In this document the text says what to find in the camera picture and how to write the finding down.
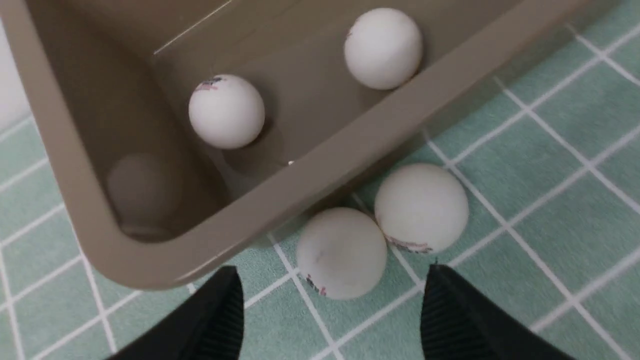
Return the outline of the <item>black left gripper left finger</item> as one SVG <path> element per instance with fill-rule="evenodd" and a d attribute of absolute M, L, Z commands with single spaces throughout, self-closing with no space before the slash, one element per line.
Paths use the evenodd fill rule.
<path fill-rule="evenodd" d="M 223 266 L 191 297 L 112 360 L 237 360 L 244 335 L 242 280 Z"/>

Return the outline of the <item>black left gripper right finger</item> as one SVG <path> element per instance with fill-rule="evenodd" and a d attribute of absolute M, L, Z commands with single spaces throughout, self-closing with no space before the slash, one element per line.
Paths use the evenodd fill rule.
<path fill-rule="evenodd" d="M 420 342 L 426 360 L 570 359 L 445 264 L 429 267 Z"/>

